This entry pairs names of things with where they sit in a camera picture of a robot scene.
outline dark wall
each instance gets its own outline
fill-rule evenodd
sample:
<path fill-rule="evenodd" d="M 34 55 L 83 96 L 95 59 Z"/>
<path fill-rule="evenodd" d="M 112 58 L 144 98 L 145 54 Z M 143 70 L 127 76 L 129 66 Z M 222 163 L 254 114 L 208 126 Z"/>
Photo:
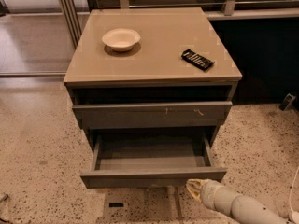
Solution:
<path fill-rule="evenodd" d="M 299 93 L 299 18 L 211 23 L 243 74 L 237 102 L 281 102 Z"/>

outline bowl rim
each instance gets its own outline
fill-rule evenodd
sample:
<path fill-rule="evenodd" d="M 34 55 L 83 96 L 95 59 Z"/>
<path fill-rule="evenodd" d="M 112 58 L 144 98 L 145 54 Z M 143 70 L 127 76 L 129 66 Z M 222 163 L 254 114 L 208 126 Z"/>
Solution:
<path fill-rule="evenodd" d="M 113 43 L 110 43 L 109 40 L 107 40 L 107 37 L 109 35 L 114 35 L 117 33 L 121 33 L 121 32 L 125 32 L 128 34 L 131 34 L 134 36 L 134 42 L 130 43 L 129 45 L 115 45 Z M 105 45 L 112 47 L 112 48 L 127 48 L 127 47 L 131 47 L 132 45 L 136 44 L 137 42 L 140 41 L 140 34 L 133 30 L 133 29 L 127 29 L 127 28 L 117 28 L 117 29 L 112 29 L 108 32 L 106 32 L 103 36 L 102 36 L 102 41 Z"/>

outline drawer front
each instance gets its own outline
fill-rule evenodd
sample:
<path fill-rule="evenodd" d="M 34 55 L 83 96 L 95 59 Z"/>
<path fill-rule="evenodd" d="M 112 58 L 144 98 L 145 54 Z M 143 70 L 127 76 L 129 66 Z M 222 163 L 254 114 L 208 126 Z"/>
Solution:
<path fill-rule="evenodd" d="M 216 126 L 225 122 L 231 102 L 140 105 L 74 105 L 81 129 Z"/>
<path fill-rule="evenodd" d="M 179 132 L 173 131 L 172 137 L 167 134 L 148 137 L 144 133 L 132 134 L 132 139 L 127 136 L 120 136 L 123 147 L 98 138 L 92 169 L 81 173 L 86 188 L 184 186 L 190 178 L 221 181 L 226 174 L 225 168 L 214 166 L 204 135 L 181 138 Z"/>

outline cabinet top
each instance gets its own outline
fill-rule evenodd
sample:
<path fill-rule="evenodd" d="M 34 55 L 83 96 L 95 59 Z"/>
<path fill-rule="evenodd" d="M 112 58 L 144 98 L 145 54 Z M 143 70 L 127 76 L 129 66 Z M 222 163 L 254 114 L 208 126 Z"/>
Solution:
<path fill-rule="evenodd" d="M 139 32 L 131 51 L 118 53 L 102 42 L 113 29 Z M 204 72 L 181 59 L 191 49 L 214 61 Z M 201 8 L 93 10 L 68 67 L 64 83 L 238 81 L 241 73 Z"/>

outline speckled floor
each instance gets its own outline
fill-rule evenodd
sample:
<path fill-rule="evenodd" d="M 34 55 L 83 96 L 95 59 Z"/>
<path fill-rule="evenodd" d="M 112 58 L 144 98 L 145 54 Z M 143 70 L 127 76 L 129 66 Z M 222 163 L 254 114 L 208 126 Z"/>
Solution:
<path fill-rule="evenodd" d="M 79 174 L 90 169 L 93 154 L 60 78 L 0 79 L 0 120 L 0 193 L 9 195 L 0 218 L 11 223 L 236 223 L 205 209 L 184 187 L 86 189 Z M 223 184 L 287 216 L 298 123 L 295 109 L 233 106 L 212 148 L 215 164 L 228 168 Z"/>

